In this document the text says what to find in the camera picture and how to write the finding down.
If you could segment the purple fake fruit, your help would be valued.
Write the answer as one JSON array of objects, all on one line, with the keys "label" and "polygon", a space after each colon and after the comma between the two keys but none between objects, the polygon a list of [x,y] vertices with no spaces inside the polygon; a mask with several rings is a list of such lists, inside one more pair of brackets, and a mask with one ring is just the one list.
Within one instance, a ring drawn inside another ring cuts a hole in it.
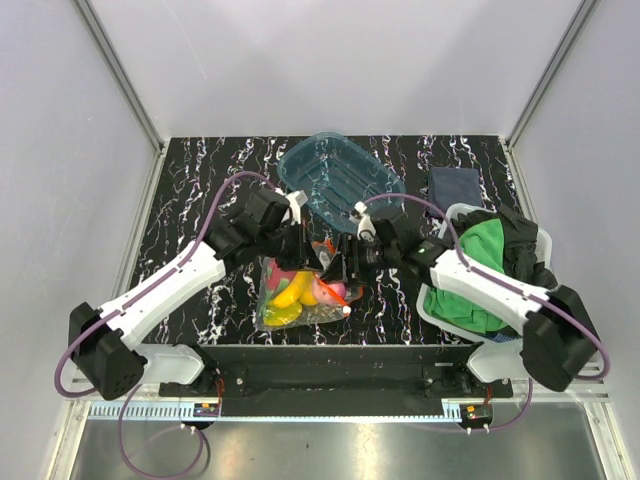
[{"label": "purple fake fruit", "polygon": [[312,295],[319,304],[344,305],[347,288],[343,283],[325,284],[315,281],[312,285]]}]

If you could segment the yellow fake banana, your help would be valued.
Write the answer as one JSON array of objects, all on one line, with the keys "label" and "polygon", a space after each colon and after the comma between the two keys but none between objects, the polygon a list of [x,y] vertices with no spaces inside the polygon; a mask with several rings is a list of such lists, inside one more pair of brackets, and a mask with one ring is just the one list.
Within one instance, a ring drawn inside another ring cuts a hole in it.
[{"label": "yellow fake banana", "polygon": [[290,284],[271,300],[271,305],[284,309],[296,302],[308,283],[306,272],[298,272]]}]

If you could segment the clear zip top bag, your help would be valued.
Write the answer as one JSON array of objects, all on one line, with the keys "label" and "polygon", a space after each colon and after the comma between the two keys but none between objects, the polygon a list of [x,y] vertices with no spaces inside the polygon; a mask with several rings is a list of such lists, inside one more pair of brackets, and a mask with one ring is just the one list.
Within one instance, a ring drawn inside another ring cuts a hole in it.
[{"label": "clear zip top bag", "polygon": [[311,271],[284,271],[273,258],[262,263],[255,326],[273,332],[299,326],[332,323],[350,315],[351,304],[363,295],[361,286],[326,283]]}]

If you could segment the orange fake fruit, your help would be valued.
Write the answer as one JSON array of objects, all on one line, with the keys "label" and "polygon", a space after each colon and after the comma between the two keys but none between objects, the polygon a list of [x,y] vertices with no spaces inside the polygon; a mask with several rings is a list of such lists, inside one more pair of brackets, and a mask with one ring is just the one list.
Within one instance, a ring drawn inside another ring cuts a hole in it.
[{"label": "orange fake fruit", "polygon": [[304,291],[298,298],[298,302],[306,307],[312,307],[319,304],[319,300],[314,294],[314,283],[310,283],[305,287]]}]

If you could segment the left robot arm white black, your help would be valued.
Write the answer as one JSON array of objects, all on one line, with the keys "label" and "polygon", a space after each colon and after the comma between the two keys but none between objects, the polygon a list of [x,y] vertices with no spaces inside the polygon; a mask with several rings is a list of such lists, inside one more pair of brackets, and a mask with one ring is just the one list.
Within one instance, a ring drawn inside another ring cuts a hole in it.
[{"label": "left robot arm white black", "polygon": [[302,219],[307,196],[262,189],[230,214],[211,219],[203,236],[116,299],[76,307],[69,322],[70,358],[104,400],[160,383],[187,396],[217,388],[217,362],[196,345],[148,344],[147,335],[204,288],[260,257],[282,270],[319,272]]}]

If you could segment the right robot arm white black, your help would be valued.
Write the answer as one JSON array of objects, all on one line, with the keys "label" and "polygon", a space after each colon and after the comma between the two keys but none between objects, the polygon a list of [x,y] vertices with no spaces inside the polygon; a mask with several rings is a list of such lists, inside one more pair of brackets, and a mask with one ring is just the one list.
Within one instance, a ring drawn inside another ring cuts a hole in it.
[{"label": "right robot arm white black", "polygon": [[563,392],[598,353],[600,340],[574,290],[564,285],[547,290],[510,278],[450,242],[422,236],[403,217],[362,224],[358,233],[340,235],[323,282],[362,285],[380,270],[396,269],[423,287],[461,296],[516,332],[515,340],[479,340],[453,374],[463,395],[476,396],[504,378],[530,378]]}]

